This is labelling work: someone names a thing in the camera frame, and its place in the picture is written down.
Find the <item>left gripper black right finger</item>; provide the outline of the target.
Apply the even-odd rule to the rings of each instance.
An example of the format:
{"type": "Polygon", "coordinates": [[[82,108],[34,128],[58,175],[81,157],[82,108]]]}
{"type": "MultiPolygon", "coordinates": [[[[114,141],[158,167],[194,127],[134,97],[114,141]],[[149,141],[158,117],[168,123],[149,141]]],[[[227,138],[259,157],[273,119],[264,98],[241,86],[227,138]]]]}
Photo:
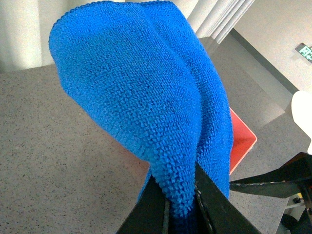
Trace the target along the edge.
{"type": "Polygon", "coordinates": [[[258,234],[260,231],[224,196],[199,164],[195,165],[199,234],[258,234]]]}

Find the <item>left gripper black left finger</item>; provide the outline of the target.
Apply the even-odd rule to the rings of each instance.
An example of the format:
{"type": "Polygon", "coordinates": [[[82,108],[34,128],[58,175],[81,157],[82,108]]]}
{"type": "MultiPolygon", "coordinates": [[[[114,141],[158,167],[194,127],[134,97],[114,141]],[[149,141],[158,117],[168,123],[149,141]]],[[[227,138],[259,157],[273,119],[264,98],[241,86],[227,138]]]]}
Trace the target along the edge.
{"type": "Polygon", "coordinates": [[[150,177],[145,189],[118,234],[167,234],[169,232],[170,202],[155,178],[150,177]]]}

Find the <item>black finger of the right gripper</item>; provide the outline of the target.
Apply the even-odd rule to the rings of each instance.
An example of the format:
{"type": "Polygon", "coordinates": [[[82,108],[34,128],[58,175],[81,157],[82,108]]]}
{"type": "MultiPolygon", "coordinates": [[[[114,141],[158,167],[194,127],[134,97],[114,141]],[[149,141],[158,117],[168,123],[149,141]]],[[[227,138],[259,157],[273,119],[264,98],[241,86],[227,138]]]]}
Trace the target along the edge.
{"type": "Polygon", "coordinates": [[[280,168],[271,172],[230,182],[232,191],[288,198],[301,193],[312,197],[312,156],[300,152],[280,168]]]}

